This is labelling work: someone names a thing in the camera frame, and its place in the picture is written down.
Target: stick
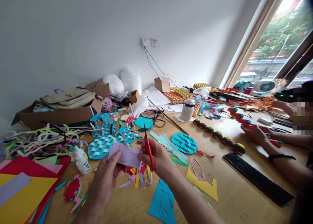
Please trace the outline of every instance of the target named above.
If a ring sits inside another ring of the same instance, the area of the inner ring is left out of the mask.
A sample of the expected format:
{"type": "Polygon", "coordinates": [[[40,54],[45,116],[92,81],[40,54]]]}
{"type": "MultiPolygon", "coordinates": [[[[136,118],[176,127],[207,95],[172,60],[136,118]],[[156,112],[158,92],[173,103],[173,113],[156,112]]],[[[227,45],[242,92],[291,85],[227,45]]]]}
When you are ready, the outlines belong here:
{"type": "MultiPolygon", "coordinates": [[[[159,111],[162,111],[160,110],[150,99],[148,99],[150,101],[150,103],[152,103],[159,111]]],[[[187,134],[189,135],[186,131],[184,131],[178,124],[176,124],[170,117],[168,117],[164,112],[163,114],[171,121],[173,122],[174,125],[176,125],[184,134],[187,134]]]]}

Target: white plastic bag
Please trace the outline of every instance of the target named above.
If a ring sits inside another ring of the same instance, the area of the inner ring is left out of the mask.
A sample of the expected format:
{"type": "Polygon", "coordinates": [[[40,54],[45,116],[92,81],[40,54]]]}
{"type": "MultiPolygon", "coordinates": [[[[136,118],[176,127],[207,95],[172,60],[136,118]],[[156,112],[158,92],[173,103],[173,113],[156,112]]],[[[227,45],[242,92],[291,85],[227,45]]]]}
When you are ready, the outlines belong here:
{"type": "Polygon", "coordinates": [[[115,74],[105,75],[103,78],[103,84],[109,83],[110,94],[113,96],[120,95],[124,92],[123,82],[115,74]]]}
{"type": "Polygon", "coordinates": [[[121,80],[124,84],[125,91],[131,93],[134,90],[138,90],[141,95],[141,80],[140,74],[137,68],[126,67],[121,73],[121,80]]]}

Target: bag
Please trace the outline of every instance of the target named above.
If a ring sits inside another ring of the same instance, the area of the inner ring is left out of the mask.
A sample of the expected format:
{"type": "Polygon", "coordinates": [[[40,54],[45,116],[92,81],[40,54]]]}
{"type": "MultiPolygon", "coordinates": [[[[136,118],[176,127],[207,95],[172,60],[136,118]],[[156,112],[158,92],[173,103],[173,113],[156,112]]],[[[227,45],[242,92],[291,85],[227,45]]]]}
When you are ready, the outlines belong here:
{"type": "Polygon", "coordinates": [[[95,97],[98,97],[95,92],[78,86],[59,94],[41,97],[40,100],[54,110],[64,110],[83,107],[95,97]]]}

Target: scissors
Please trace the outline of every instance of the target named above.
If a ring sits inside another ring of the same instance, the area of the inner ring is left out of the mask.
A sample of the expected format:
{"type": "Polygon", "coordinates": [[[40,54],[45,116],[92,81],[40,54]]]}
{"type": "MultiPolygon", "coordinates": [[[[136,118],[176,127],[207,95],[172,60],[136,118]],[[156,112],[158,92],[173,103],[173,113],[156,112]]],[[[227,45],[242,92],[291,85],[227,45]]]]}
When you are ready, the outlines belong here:
{"type": "Polygon", "coordinates": [[[153,158],[152,158],[152,153],[151,153],[151,148],[149,141],[147,139],[147,130],[146,130],[146,125],[144,125],[144,143],[146,145],[146,152],[150,157],[150,163],[151,163],[151,172],[154,170],[154,164],[153,164],[153,158]]]}

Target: cardboard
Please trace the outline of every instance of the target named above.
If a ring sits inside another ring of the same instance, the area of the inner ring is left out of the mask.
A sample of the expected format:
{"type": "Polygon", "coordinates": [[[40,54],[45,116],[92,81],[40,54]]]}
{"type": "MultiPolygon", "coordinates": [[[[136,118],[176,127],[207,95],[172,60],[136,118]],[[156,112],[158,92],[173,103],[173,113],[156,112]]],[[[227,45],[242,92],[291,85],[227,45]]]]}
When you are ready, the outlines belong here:
{"type": "Polygon", "coordinates": [[[154,84],[160,92],[165,93],[170,91],[170,80],[166,77],[162,77],[162,80],[159,77],[155,78],[154,84]]]}
{"type": "Polygon", "coordinates": [[[131,101],[132,104],[137,102],[139,97],[140,97],[140,94],[139,94],[138,90],[135,90],[135,91],[131,92],[130,95],[128,96],[128,98],[129,98],[129,100],[131,101]]]}
{"type": "MultiPolygon", "coordinates": [[[[105,98],[110,95],[109,84],[103,84],[102,79],[86,86],[86,89],[94,91],[97,95],[105,98]]],[[[28,106],[22,111],[16,113],[12,124],[22,121],[25,126],[31,129],[39,129],[51,125],[73,124],[78,122],[89,121],[94,114],[100,114],[102,103],[99,99],[94,98],[90,105],[80,108],[66,110],[33,112],[33,107],[28,106]]]]}

